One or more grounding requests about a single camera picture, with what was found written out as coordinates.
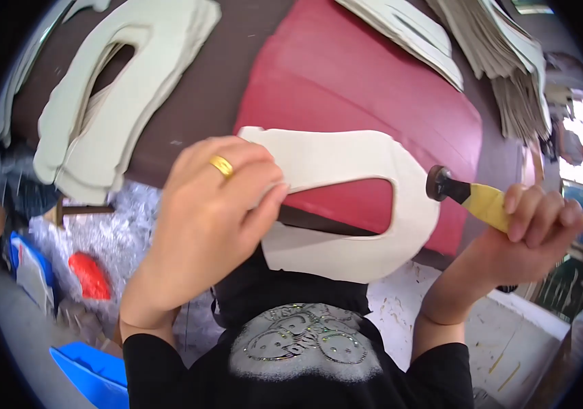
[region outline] hand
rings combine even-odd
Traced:
[[[228,180],[210,163],[214,155],[232,165]],[[124,291],[122,320],[146,328],[244,262],[278,217],[287,195],[281,180],[266,148],[238,137],[182,151],[162,193],[153,245]]]
[[[511,215],[508,233],[488,228],[462,254],[475,260],[492,287],[542,279],[583,232],[580,204],[537,185],[510,186],[505,210]]]

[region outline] red leather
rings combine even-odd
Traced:
[[[255,125],[391,135],[423,168],[446,165],[474,181],[482,127],[466,96],[334,0],[298,0],[261,49],[241,102],[235,132]],[[382,179],[289,195],[285,204],[383,233],[392,211]],[[442,202],[426,247],[454,255],[466,210]]]

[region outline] blue plastic container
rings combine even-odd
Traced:
[[[129,409],[123,359],[83,342],[50,348],[50,355],[92,405],[99,409]]]

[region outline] worker in background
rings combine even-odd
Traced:
[[[367,285],[268,269],[259,242],[287,195],[282,177],[264,147],[238,137],[176,160],[153,245],[121,300],[132,408],[473,408],[464,343],[473,304],[499,285],[541,280],[583,232],[576,201],[511,186],[509,233],[485,230],[430,287],[403,372],[363,317]],[[172,325],[210,288],[226,331],[187,367]]]
[[[558,127],[557,134],[560,157],[573,166],[580,166],[583,162],[583,143],[577,134],[566,130],[560,120],[555,124]]]

